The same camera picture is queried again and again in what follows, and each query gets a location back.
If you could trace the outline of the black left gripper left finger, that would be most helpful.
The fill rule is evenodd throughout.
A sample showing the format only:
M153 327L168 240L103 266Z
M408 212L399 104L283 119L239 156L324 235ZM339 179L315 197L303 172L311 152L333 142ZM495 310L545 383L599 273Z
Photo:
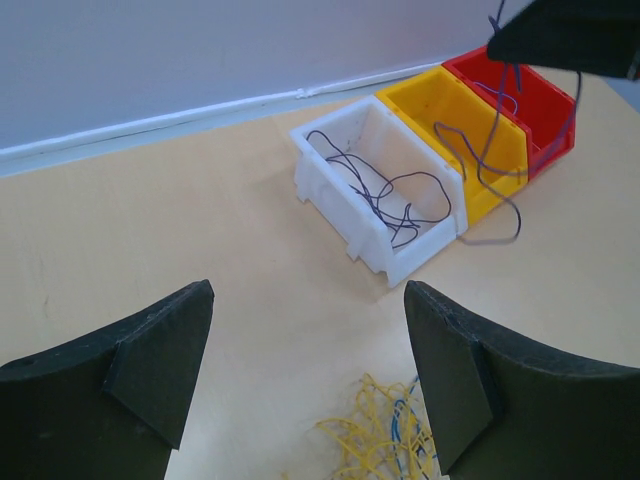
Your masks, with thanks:
M162 479L214 307L208 280L1 368L4 479Z

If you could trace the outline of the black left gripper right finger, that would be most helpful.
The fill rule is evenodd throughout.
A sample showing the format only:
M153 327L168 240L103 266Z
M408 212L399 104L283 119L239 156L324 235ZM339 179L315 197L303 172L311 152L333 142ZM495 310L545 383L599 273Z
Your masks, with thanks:
M452 479L635 479L639 372L530 339L419 281L410 343Z

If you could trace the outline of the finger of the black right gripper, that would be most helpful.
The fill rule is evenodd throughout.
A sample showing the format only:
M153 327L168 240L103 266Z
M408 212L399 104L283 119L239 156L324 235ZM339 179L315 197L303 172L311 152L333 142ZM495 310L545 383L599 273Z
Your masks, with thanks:
M610 78L639 77L639 2L533 1L487 43L494 61Z

